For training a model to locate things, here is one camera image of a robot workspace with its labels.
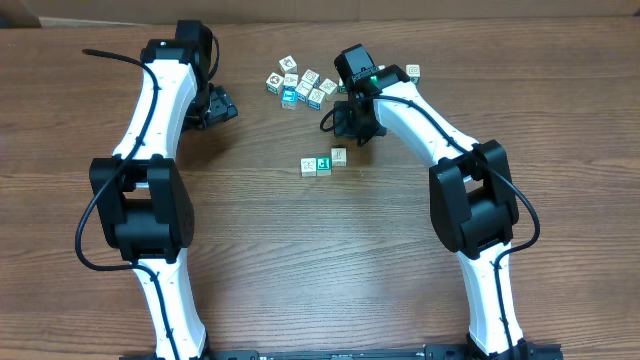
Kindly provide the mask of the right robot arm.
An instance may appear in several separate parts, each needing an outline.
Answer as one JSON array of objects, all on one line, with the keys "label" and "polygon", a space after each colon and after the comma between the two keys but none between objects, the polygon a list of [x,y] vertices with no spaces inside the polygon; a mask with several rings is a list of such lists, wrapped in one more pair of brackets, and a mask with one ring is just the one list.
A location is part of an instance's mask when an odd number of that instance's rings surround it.
[{"label": "right robot arm", "polygon": [[525,248],[511,243],[518,207],[534,208],[513,184],[504,148],[457,130],[406,71],[377,67],[360,44],[343,50],[334,65],[348,98],[326,114],[331,131],[358,145],[393,132],[428,169],[431,223],[462,270],[470,313],[466,358],[537,358],[517,321],[509,274],[510,255]]}]

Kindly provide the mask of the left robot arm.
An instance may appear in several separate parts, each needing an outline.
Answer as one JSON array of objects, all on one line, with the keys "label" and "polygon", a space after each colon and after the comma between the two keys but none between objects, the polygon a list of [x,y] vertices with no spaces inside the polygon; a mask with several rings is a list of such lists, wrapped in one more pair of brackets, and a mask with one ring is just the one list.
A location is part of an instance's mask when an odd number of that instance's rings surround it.
[{"label": "left robot arm", "polygon": [[237,116],[213,84],[219,43],[198,20],[171,39],[152,39],[134,65],[143,83],[129,127],[111,156],[89,169],[93,198],[75,234],[78,259],[99,272],[132,271],[156,336],[153,359],[208,359],[188,273],[194,208],[176,165],[181,135]]}]

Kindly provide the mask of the white block butterfly picture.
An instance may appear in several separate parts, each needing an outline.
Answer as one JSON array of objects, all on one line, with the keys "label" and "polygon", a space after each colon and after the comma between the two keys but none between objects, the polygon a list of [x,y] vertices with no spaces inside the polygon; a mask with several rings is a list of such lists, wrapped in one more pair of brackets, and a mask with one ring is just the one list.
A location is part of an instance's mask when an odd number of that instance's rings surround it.
[{"label": "white block butterfly picture", "polygon": [[302,177],[315,177],[317,175],[317,159],[315,157],[301,158],[300,169]]}]

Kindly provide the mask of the white block green side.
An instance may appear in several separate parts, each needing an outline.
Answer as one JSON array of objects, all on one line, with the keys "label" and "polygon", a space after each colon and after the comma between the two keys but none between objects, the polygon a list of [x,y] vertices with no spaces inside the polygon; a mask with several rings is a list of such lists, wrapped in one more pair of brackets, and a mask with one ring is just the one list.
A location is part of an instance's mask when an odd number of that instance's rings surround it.
[{"label": "white block green side", "polygon": [[316,175],[330,176],[332,173],[332,159],[330,156],[318,156],[316,158]]}]

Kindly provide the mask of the white block red side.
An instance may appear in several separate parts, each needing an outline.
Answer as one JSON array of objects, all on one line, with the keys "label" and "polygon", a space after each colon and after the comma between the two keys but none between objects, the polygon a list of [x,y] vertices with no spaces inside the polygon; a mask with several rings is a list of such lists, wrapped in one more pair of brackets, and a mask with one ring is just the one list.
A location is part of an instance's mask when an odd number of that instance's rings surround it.
[{"label": "white block red side", "polygon": [[347,166],[347,149],[332,148],[331,162],[333,167],[346,167]]}]

